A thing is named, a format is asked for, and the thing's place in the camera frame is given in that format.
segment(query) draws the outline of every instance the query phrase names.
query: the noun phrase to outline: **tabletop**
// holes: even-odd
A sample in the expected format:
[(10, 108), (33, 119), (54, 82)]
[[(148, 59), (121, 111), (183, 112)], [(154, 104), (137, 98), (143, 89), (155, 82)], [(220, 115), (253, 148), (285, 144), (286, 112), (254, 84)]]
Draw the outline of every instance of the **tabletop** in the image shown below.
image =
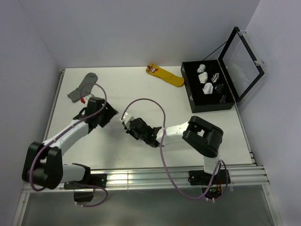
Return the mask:
[[(162, 67), (181, 76), (179, 66)], [(108, 96), (108, 103), (119, 111), (104, 128), (97, 127), (73, 145), (63, 156), (64, 164), (80, 163), (92, 169), (135, 169), (163, 167), (159, 148), (152, 148), (143, 141), (126, 134), (119, 119), (126, 106), (138, 98), (159, 102), (166, 112), (166, 126), (182, 124), (191, 116), (199, 116), (224, 131), (220, 146), (221, 159), (228, 165), (252, 164), (245, 136), (235, 107), (226, 111), (191, 113), (185, 87), (175, 87), (145, 72), (146, 67), (67, 68), (48, 129), (48, 138), (64, 129), (85, 107), (80, 101), (73, 103), (68, 97), (86, 74), (98, 76)], [(94, 86), (92, 94), (103, 97)], [(163, 114), (152, 102), (134, 103), (128, 112), (142, 118), (151, 127), (162, 126)], [(203, 166), (203, 156), (185, 142), (164, 147), (164, 157), (169, 167)]]

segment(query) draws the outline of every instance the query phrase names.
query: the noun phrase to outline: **open box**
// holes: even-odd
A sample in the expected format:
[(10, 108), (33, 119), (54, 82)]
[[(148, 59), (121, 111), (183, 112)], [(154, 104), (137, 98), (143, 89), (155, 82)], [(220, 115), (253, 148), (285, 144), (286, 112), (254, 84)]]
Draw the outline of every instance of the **open box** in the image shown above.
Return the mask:
[[(246, 42), (238, 27), (234, 27), (217, 60), (183, 62), (181, 73), (193, 113), (231, 109), (264, 75), (261, 62)], [(207, 83), (212, 84), (212, 94), (204, 94), (204, 83), (200, 82), (198, 68), (204, 65)]]

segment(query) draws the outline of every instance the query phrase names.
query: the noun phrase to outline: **box lid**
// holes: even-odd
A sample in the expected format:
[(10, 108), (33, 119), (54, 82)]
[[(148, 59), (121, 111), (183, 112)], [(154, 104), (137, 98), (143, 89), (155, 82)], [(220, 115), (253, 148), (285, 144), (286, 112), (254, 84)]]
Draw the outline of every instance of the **box lid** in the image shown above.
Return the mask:
[(218, 61), (237, 102), (241, 101), (264, 75), (238, 27), (234, 27)]

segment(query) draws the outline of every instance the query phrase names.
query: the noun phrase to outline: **purple cable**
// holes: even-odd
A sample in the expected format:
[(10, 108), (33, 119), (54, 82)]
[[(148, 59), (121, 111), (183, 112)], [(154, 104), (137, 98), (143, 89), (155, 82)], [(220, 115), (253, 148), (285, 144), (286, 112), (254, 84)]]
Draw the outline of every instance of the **purple cable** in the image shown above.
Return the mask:
[[(128, 108), (129, 108), (133, 103), (135, 103), (135, 102), (137, 102), (137, 101), (140, 101), (140, 100), (148, 100), (148, 101), (151, 101), (151, 102), (155, 103), (155, 104), (162, 110), (162, 113), (163, 113), (163, 128), (164, 128), (164, 130), (163, 130), (163, 136), (162, 136), (162, 139), (161, 139), (161, 142), (160, 142), (160, 146), (159, 146), (159, 147), (160, 147), (161, 160), (162, 160), (162, 163), (163, 163), (165, 172), (166, 172), (166, 174), (167, 174), (167, 176), (168, 176), (170, 182), (172, 183), (172, 185), (175, 187), (175, 189), (176, 189), (181, 195), (185, 196), (185, 197), (188, 198), (188, 199), (191, 199), (191, 200), (200, 200), (200, 199), (204, 198), (204, 196), (207, 194), (207, 192), (209, 191), (209, 189), (210, 189), (210, 187), (211, 187), (211, 185), (212, 185), (212, 182), (213, 182), (215, 173), (216, 173), (216, 171), (217, 171), (217, 169), (218, 169), (220, 163), (222, 163), (222, 164), (224, 165), (224, 168), (225, 168), (225, 170), (226, 170), (226, 172), (227, 172), (227, 167), (226, 167), (225, 162), (224, 162), (223, 160), (219, 160), (219, 161), (217, 162), (217, 164), (216, 164), (216, 166), (215, 166), (215, 169), (214, 169), (214, 171), (213, 171), (213, 173), (212, 173), (212, 176), (211, 176), (211, 178), (210, 178), (209, 184), (208, 184), (208, 186), (207, 186), (207, 189), (204, 191), (203, 194), (201, 194), (199, 197), (192, 197), (192, 196), (189, 196), (189, 195), (187, 195), (186, 193), (184, 193), (184, 192), (183, 192), (183, 191), (175, 184), (173, 178), (171, 177), (171, 175), (170, 175), (170, 173), (169, 173), (169, 171), (168, 171), (168, 168), (167, 168), (167, 166), (166, 166), (166, 163), (165, 163), (165, 160), (164, 160), (164, 156), (163, 156), (163, 140), (164, 140), (164, 137), (165, 137), (165, 135), (166, 135), (166, 131), (165, 131), (166, 114), (165, 114), (165, 111), (164, 111), (163, 107), (162, 107), (158, 102), (156, 102), (156, 101), (154, 101), (154, 100), (152, 100), (152, 99), (148, 99), (148, 98), (140, 98), (140, 99), (136, 99), (136, 100), (132, 101), (132, 102), (126, 107), (126, 109), (124, 110), (124, 112), (123, 112), (121, 118), (124, 117), (124, 115), (125, 115), (125, 113), (127, 112)], [(228, 174), (227, 174), (227, 176), (226, 176), (226, 186), (225, 186), (225, 190), (227, 189), (227, 187), (228, 187)], [(216, 199), (214, 199), (214, 200), (220, 199), (220, 198), (222, 197), (223, 194), (224, 194), (224, 192), (221, 194), (220, 197), (218, 197), (218, 198), (216, 198)]]
[(79, 183), (76, 183), (74, 181), (72, 181), (73, 184), (75, 185), (78, 185), (78, 186), (84, 186), (84, 187), (89, 187), (89, 188), (94, 188), (94, 189), (102, 189), (104, 192), (105, 192), (105, 197), (103, 200), (101, 200), (100, 202), (96, 203), (96, 204), (92, 204), (92, 205), (84, 205), (84, 204), (80, 204), (80, 203), (76, 203), (78, 204), (79, 206), (82, 206), (82, 207), (94, 207), (94, 206), (99, 206), (100, 204), (104, 203), (104, 201), (106, 201), (106, 199), (108, 198), (108, 191), (105, 190), (104, 188), (102, 187), (98, 187), (98, 186), (93, 186), (93, 185), (85, 185), (85, 184), (79, 184)]
[(41, 189), (37, 189), (37, 188), (34, 186), (34, 183), (33, 183), (33, 170), (34, 170), (34, 167), (35, 167), (35, 165), (36, 165), (36, 163), (37, 163), (37, 161), (38, 161), (40, 155), (43, 153), (43, 151), (45, 151), (50, 145), (52, 145), (53, 143), (55, 143), (56, 140), (58, 140), (58, 139), (60, 139), (61, 137), (63, 137), (63, 136), (64, 136), (67, 132), (69, 132), (71, 129), (73, 129), (74, 126), (77, 126), (77, 125), (80, 124), (82, 121), (85, 121), (85, 120), (87, 120), (87, 119), (89, 119), (89, 118), (91, 118), (91, 117), (97, 115), (98, 113), (100, 113), (100, 112), (105, 108), (105, 105), (107, 104), (107, 94), (106, 94), (106, 92), (104, 91), (104, 89), (103, 89), (100, 85), (98, 85), (98, 84), (96, 84), (96, 83), (87, 83), (87, 84), (85, 84), (85, 85), (82, 87), (81, 91), (83, 90), (83, 88), (84, 88), (86, 85), (96, 85), (96, 86), (98, 86), (99, 88), (102, 89), (103, 94), (104, 94), (104, 104), (103, 104), (103, 106), (102, 106), (97, 112), (95, 112), (95, 113), (93, 113), (93, 114), (91, 114), (91, 115), (89, 115), (89, 116), (87, 116), (87, 117), (82, 118), (81, 120), (79, 120), (79, 121), (77, 121), (76, 123), (74, 123), (72, 126), (68, 127), (68, 128), (65, 129), (64, 131), (62, 131), (62, 132), (61, 132), (54, 140), (52, 140), (52, 141), (50, 141), (48, 144), (44, 145), (44, 146), (42, 147), (42, 149), (38, 152), (38, 154), (36, 155), (36, 157), (34, 158), (34, 160), (33, 160), (33, 162), (32, 162), (32, 166), (31, 166), (30, 172), (29, 172), (29, 183), (30, 183), (32, 189), (33, 189), (34, 191), (36, 191), (36, 192), (39, 192), (39, 191), (42, 191), (42, 190), (45, 189), (44, 187), (41, 188)]

